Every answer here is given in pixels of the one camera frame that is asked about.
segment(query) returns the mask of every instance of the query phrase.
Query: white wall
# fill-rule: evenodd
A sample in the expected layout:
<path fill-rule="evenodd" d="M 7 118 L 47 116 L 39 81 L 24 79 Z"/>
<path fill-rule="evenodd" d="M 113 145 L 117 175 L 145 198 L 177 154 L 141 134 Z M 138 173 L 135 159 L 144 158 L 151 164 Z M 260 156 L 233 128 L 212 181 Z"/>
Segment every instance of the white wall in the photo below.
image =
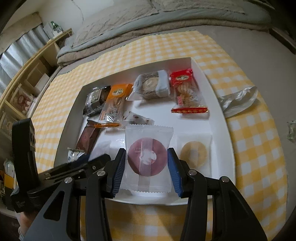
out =
<path fill-rule="evenodd" d="M 12 15 L 4 29 L 13 25 L 16 21 L 27 16 L 30 13 L 38 11 L 38 9 L 44 4 L 46 0 L 26 0 L 22 6 Z"/>
<path fill-rule="evenodd" d="M 112 6 L 113 0 L 75 0 L 75 3 L 86 19 L 99 10 Z M 76 32 L 82 23 L 81 12 L 71 0 L 47 0 L 38 12 L 43 23 L 54 21 L 64 30 L 72 28 Z"/>

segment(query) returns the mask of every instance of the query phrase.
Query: yellow checkered tablecloth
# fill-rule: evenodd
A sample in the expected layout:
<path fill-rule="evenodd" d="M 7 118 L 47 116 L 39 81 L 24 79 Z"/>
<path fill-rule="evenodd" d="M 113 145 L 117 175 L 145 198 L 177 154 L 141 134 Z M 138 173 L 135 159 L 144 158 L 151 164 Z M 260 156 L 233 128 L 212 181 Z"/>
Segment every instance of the yellow checkered tablecloth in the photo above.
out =
<path fill-rule="evenodd" d="M 56 77 L 51 83 L 32 118 L 38 171 L 53 167 L 65 122 L 82 86 L 135 66 L 180 57 L 192 57 L 199 64 L 217 96 L 253 85 L 213 39 L 197 31 L 136 40 Z M 227 124 L 236 160 L 237 188 L 270 240 L 285 223 L 287 174 L 274 121 L 260 94 L 258 100 L 258 104 L 228 118 Z M 185 210 L 186 206 L 138 206 L 107 201 L 114 240 L 178 240 Z M 207 239 L 211 237 L 211 208 L 209 212 Z"/>

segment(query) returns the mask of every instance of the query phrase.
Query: person's hand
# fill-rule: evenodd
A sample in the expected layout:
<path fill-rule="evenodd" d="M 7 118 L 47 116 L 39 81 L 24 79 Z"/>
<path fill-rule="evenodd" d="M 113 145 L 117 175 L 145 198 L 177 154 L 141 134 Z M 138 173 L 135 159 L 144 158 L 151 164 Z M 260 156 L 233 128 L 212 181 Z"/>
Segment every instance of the person's hand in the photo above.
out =
<path fill-rule="evenodd" d="M 32 213 L 22 212 L 20 214 L 20 231 L 23 236 L 25 236 L 32 222 L 36 218 L 38 212 L 34 211 Z"/>

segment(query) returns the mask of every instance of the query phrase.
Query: orange snack package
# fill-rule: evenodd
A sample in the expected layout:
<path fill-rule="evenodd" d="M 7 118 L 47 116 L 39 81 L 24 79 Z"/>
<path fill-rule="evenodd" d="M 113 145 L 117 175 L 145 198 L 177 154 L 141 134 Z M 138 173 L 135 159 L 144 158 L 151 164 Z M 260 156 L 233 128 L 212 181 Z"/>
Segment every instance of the orange snack package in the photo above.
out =
<path fill-rule="evenodd" d="M 174 88 L 176 100 L 176 105 L 171 110 L 172 113 L 192 114 L 208 112 L 201 92 L 193 78 L 192 69 L 171 73 L 170 82 Z"/>
<path fill-rule="evenodd" d="M 103 122 L 120 122 L 123 116 L 124 102 L 131 93 L 132 84 L 114 85 L 111 87 L 105 105 L 100 114 Z"/>

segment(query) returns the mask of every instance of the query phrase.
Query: red snack package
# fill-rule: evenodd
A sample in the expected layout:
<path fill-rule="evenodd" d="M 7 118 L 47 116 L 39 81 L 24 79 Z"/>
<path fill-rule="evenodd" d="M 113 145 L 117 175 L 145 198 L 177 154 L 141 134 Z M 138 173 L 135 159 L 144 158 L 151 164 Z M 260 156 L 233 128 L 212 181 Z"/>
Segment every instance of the red snack package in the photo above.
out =
<path fill-rule="evenodd" d="M 170 81 L 174 88 L 176 105 L 172 113 L 206 113 L 208 108 L 203 104 L 201 92 L 193 79 L 192 69 L 181 70 L 170 74 Z"/>

